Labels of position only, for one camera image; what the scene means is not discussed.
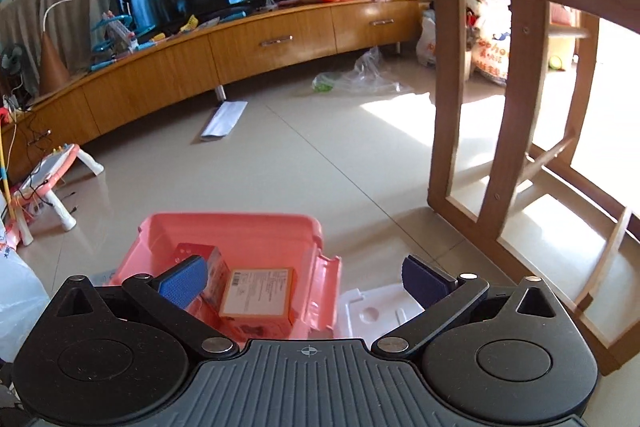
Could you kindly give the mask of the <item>orange cardboard box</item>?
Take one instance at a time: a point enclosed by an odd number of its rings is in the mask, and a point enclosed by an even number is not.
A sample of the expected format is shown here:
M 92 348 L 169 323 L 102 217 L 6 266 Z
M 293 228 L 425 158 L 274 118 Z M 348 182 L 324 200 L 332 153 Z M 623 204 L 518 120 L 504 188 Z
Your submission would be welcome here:
M 292 268 L 236 269 L 219 310 L 222 324 L 239 341 L 282 339 L 293 328 Z

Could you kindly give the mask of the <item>white foam tray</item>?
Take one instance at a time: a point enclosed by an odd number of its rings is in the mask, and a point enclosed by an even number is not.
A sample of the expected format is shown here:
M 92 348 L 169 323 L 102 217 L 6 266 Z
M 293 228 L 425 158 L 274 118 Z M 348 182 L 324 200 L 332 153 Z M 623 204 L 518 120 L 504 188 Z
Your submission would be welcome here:
M 337 299 L 335 338 L 360 338 L 368 347 L 374 340 L 413 319 L 424 309 L 401 283 L 360 291 L 345 291 Z

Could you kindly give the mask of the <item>pink plastic storage bin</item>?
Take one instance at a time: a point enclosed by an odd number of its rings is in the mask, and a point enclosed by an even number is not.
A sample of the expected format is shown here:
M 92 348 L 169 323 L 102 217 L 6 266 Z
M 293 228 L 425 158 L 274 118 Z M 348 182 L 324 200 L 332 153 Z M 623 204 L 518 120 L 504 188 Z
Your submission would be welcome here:
M 154 213 L 141 223 L 108 283 L 118 286 L 138 273 L 162 274 L 189 256 L 178 251 L 183 243 L 218 248 L 231 270 L 293 269 L 293 324 L 288 338 L 334 336 L 342 260 L 323 254 L 318 220 L 285 213 Z

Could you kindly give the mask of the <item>white plastic shopping bag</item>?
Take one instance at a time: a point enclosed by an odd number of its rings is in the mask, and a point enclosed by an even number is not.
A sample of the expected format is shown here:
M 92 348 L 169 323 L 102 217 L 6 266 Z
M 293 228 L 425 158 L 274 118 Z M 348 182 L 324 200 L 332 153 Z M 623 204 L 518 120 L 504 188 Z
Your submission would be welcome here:
M 50 297 L 1 228 L 0 357 L 13 362 Z

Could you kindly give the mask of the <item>pink kids drawing table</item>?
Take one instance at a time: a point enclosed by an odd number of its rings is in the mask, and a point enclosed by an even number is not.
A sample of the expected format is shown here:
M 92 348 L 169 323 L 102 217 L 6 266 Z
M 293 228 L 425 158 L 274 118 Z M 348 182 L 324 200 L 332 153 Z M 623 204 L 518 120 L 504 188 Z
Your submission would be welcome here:
M 54 191 L 56 184 L 63 179 L 76 160 L 82 162 L 95 176 L 99 176 L 104 171 L 103 165 L 78 144 L 66 144 L 40 160 L 11 195 L 9 210 L 14 212 L 13 220 L 23 245 L 28 246 L 34 241 L 24 211 L 24 208 L 32 202 L 43 202 L 46 207 L 52 208 L 64 231 L 68 232 L 76 227 L 76 219 Z

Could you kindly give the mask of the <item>white paper sheet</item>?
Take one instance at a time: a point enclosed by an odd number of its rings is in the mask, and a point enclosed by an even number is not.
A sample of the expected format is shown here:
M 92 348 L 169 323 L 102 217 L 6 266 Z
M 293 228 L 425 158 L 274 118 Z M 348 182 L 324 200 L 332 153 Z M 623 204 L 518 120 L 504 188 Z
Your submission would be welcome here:
M 245 101 L 224 101 L 200 134 L 201 141 L 224 139 L 235 128 L 242 117 L 247 103 Z

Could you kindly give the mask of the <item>clear plastic bag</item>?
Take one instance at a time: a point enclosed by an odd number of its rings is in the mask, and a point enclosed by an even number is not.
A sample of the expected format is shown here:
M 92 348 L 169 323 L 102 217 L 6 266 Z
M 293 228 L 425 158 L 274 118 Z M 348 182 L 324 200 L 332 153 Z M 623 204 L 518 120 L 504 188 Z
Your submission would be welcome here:
M 311 88 L 317 93 L 379 96 L 406 94 L 412 91 L 408 84 L 402 83 L 390 70 L 378 46 L 360 55 L 351 70 L 320 72 L 312 80 Z

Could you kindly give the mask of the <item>wooden tv cabinet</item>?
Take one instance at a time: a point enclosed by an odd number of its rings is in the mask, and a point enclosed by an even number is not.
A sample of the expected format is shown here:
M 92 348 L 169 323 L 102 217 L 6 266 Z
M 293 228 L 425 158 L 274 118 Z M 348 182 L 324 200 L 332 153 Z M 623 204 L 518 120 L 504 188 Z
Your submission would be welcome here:
M 306 4 L 167 39 L 72 82 L 2 130 L 10 182 L 64 144 L 86 144 L 192 96 L 317 58 L 416 40 L 419 0 Z

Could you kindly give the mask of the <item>white printed plastic bag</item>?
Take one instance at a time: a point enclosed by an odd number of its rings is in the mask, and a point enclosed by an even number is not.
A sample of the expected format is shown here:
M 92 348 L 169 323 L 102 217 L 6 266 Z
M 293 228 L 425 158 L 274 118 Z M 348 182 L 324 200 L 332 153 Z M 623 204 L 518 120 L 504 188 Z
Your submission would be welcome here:
M 511 49 L 511 0 L 465 1 L 464 79 L 478 72 L 506 84 Z

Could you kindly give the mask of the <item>wooden chair frame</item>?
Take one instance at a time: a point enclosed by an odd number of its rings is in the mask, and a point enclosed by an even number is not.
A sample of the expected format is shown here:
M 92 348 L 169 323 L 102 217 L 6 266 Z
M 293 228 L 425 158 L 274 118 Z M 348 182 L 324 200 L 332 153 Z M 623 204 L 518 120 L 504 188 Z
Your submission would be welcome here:
M 549 150 L 534 144 L 542 87 L 546 77 L 550 6 L 566 5 L 580 15 L 576 32 L 578 71 L 562 139 Z M 494 160 L 489 169 L 487 193 L 480 212 L 473 215 L 450 193 L 454 181 L 463 94 L 465 49 L 464 0 L 435 0 L 437 65 L 435 130 L 427 202 L 492 262 L 514 279 L 536 273 L 536 268 L 501 244 L 518 184 L 550 170 L 569 187 L 591 200 L 615 221 L 604 251 L 575 298 L 562 295 L 563 305 L 586 337 L 603 375 L 621 369 L 639 352 L 639 325 L 632 323 L 608 341 L 587 317 L 586 311 L 610 269 L 615 251 L 624 239 L 638 239 L 639 216 L 572 168 L 587 113 L 601 20 L 630 31 L 639 29 L 639 0 L 512 0 L 511 58 L 506 101 Z

